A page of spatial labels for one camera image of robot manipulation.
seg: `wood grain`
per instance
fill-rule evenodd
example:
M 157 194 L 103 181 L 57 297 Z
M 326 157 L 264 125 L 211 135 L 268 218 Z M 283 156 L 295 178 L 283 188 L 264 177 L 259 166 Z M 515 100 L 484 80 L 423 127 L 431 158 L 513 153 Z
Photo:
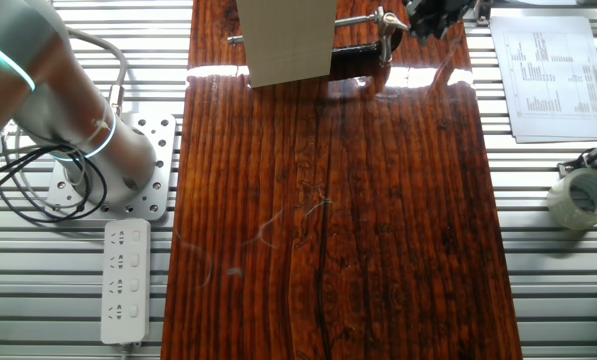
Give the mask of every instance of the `wood grain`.
M 251 89 L 238 24 L 194 3 L 162 358 L 521 359 L 463 27 Z

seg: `metal rod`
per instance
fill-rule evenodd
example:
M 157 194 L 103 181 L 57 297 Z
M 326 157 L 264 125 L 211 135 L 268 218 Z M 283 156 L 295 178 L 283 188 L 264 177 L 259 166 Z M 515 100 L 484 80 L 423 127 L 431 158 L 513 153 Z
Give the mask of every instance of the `metal rod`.
M 345 26 L 364 24 L 364 23 L 370 22 L 370 21 L 376 21 L 375 14 L 354 16 L 354 17 L 350 17 L 350 18 L 339 19 L 339 20 L 336 20 L 336 22 L 334 23 L 334 26 L 336 28 L 339 28 L 339 27 L 345 27 Z M 238 36 L 228 37 L 227 41 L 230 44 L 235 45 L 235 44 L 242 44 L 243 42 L 245 42 L 245 39 L 242 35 L 238 35 Z

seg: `tape roll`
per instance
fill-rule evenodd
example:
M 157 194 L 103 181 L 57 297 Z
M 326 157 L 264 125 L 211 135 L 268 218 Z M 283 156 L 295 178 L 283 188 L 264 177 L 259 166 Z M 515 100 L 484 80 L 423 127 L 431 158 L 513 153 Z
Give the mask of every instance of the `tape roll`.
M 549 212 L 558 224 L 585 230 L 597 224 L 597 170 L 577 169 L 547 195 Z

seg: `electrical outlet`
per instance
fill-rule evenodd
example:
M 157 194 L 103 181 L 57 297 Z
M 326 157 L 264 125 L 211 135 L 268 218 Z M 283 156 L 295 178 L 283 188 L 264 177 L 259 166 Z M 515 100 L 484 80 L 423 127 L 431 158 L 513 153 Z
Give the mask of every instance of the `electrical outlet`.
M 105 344 L 145 339 L 149 329 L 151 225 L 144 220 L 105 226 L 100 335 Z

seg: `white paper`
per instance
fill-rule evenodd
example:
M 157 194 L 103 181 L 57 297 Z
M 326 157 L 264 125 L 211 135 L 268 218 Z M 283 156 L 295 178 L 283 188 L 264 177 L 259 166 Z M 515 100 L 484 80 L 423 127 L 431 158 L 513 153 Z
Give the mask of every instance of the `white paper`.
M 512 133 L 597 139 L 597 50 L 583 17 L 495 17 Z

